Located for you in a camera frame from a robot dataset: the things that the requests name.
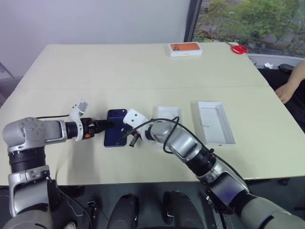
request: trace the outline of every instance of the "scissors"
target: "scissors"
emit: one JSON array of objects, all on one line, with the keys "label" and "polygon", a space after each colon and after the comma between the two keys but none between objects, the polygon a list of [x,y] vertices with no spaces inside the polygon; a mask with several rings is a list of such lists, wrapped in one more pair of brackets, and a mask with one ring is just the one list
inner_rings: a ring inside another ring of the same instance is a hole
[{"label": "scissors", "polygon": [[245,46],[242,46],[242,45],[233,45],[233,44],[230,44],[229,42],[225,42],[225,43],[230,45],[232,52],[234,52],[234,53],[236,53],[238,55],[241,55],[241,54],[249,52],[249,49],[247,47],[245,47]]}]

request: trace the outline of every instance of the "table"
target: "table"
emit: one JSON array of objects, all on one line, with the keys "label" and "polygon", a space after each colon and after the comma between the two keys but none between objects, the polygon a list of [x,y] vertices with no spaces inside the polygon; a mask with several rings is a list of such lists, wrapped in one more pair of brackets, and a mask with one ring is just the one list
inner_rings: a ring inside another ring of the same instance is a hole
[{"label": "table", "polygon": [[[192,113],[192,105],[198,101],[222,102],[236,145],[217,146],[214,147],[215,152],[244,178],[305,175],[305,135],[245,55],[232,55],[223,43],[202,43],[202,57],[166,59],[165,46],[48,46],[0,109],[0,129],[27,116],[68,114],[71,104],[82,98],[89,103],[84,116],[97,119],[105,119],[109,109],[134,108],[151,117],[153,106],[178,106],[182,110],[183,124],[194,131],[196,117]],[[109,51],[110,56],[103,58],[101,50]],[[124,60],[123,53],[128,50],[133,50],[133,53]],[[152,52],[154,57],[136,54],[145,53],[143,50]],[[212,65],[211,59],[216,60],[217,55],[221,56],[220,64],[226,63],[226,70]],[[116,67],[109,59],[117,60]],[[109,65],[98,64],[102,60]],[[139,62],[139,73],[134,68],[136,60]],[[185,61],[185,66],[192,66],[187,77],[180,72]],[[246,73],[230,67],[237,67],[241,62]],[[167,69],[166,63],[173,67]],[[85,83],[86,73],[89,83]],[[104,133],[101,133],[93,139],[77,143],[69,140],[46,146],[46,162],[51,176],[55,177],[56,170],[59,170],[57,180],[60,185],[196,180],[179,159],[150,144],[139,141],[135,148],[105,148],[103,137]],[[3,141],[0,141],[0,149],[6,152]],[[10,172],[7,154],[2,153],[0,159],[0,184],[7,185],[7,174]]]}]

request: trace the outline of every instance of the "smartphone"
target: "smartphone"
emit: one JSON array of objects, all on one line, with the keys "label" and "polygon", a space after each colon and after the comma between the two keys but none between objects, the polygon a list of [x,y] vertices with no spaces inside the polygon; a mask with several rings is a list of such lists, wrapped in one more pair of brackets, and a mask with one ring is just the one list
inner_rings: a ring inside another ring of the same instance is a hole
[{"label": "smartphone", "polygon": [[171,48],[174,51],[190,51],[190,50],[199,50],[200,47],[197,43],[178,43],[171,44]]},{"label": "smartphone", "polygon": [[124,138],[118,145],[118,140],[123,136],[122,129],[125,127],[123,119],[127,114],[126,109],[109,110],[107,113],[107,120],[115,123],[115,127],[105,131],[104,146],[105,147],[118,147],[125,146],[127,138]]}]

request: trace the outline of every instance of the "white box tray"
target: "white box tray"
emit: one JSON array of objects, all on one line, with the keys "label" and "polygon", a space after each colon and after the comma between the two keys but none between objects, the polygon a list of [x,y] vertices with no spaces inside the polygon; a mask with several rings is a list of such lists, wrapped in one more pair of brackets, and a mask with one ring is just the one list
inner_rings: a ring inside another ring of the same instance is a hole
[{"label": "white box tray", "polygon": [[198,102],[201,129],[206,144],[233,145],[235,139],[220,102]]}]

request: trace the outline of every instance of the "robotic arm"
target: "robotic arm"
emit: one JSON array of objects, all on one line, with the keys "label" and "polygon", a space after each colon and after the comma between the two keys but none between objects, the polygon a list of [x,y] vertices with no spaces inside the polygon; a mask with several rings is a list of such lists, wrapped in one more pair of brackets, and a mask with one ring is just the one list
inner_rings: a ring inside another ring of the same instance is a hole
[{"label": "robotic arm", "polygon": [[51,229],[51,211],[61,202],[56,180],[50,178],[45,163],[44,147],[48,144],[94,137],[114,126],[107,120],[80,118],[87,107],[84,101],[73,106],[73,122],[41,121],[24,118],[6,125],[3,139],[8,145],[10,214],[13,217],[5,229]]},{"label": "robotic arm", "polygon": [[[50,212],[61,198],[55,180],[50,178],[45,164],[44,147],[47,144],[91,138],[111,128],[106,120],[80,118],[87,104],[83,101],[73,107],[73,122],[41,121],[25,118],[8,124],[3,138],[8,144],[12,173],[9,175],[10,213],[12,219],[5,229],[51,229]],[[236,213],[249,229],[305,228],[305,222],[291,215],[271,201],[250,194],[243,179],[220,157],[207,149],[200,140],[173,120],[151,120],[130,110],[124,122],[133,127],[136,139],[165,144],[185,163],[205,185],[206,192],[222,213]]]},{"label": "robotic arm", "polygon": [[137,130],[143,141],[166,144],[206,186],[206,193],[218,210],[225,214],[236,213],[247,228],[305,228],[305,222],[299,217],[291,215],[265,198],[250,194],[247,185],[236,171],[185,128],[175,128],[174,121],[163,119],[151,122],[139,112],[130,110],[124,122],[132,126],[133,131]]}]

